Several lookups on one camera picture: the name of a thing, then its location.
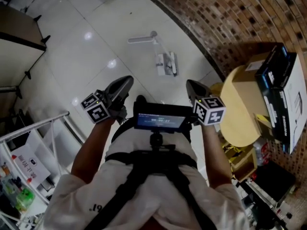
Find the white paper sign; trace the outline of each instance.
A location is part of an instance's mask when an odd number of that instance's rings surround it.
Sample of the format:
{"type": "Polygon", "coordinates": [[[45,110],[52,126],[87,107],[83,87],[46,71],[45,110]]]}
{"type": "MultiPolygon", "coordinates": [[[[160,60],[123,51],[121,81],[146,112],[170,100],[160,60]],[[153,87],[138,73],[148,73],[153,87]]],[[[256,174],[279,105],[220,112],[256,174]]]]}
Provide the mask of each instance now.
{"type": "Polygon", "coordinates": [[[12,158],[27,177],[28,182],[35,188],[50,175],[28,144],[12,151],[12,158]]]}
{"type": "Polygon", "coordinates": [[[248,65],[248,67],[246,68],[245,71],[254,71],[254,70],[258,70],[262,64],[264,63],[264,60],[259,60],[259,61],[255,61],[252,62],[248,65]]]}

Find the black shoe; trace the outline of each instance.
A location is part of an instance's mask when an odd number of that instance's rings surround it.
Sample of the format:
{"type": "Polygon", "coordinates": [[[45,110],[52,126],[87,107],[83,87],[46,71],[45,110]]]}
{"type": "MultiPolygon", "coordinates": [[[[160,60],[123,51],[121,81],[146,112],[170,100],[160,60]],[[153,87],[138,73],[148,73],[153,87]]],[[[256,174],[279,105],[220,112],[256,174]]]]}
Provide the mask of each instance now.
{"type": "Polygon", "coordinates": [[[136,102],[147,103],[147,100],[143,95],[140,94],[138,97],[136,97],[136,102]]]}

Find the man's left arm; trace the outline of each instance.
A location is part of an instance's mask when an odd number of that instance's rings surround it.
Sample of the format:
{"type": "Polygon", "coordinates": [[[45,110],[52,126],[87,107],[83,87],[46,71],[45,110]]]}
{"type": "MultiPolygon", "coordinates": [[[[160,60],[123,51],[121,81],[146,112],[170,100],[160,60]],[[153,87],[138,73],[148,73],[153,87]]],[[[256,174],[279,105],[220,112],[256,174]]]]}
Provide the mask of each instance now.
{"type": "Polygon", "coordinates": [[[96,124],[73,162],[71,174],[87,184],[92,181],[99,169],[106,140],[114,121],[114,119],[107,119],[96,124]]]}

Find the table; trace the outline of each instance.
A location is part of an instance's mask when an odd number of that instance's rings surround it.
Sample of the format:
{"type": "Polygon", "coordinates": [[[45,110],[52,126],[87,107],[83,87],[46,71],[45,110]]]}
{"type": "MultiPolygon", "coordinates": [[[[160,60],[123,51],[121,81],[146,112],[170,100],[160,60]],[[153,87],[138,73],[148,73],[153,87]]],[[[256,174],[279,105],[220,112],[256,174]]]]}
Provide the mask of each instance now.
{"type": "Polygon", "coordinates": [[[232,84],[236,73],[243,67],[237,67],[228,75],[221,91],[221,99],[227,108],[220,124],[221,133],[231,145],[236,147],[248,146],[260,137],[255,121],[232,84]]]}

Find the green object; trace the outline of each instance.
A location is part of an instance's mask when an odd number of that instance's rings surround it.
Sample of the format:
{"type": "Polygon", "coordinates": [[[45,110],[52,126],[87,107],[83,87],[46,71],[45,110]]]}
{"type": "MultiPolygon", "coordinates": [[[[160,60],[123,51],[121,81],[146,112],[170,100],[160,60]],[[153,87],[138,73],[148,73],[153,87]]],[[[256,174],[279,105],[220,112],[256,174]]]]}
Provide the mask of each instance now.
{"type": "Polygon", "coordinates": [[[25,188],[17,197],[16,209],[21,212],[26,212],[35,199],[35,195],[31,190],[25,188]]]}

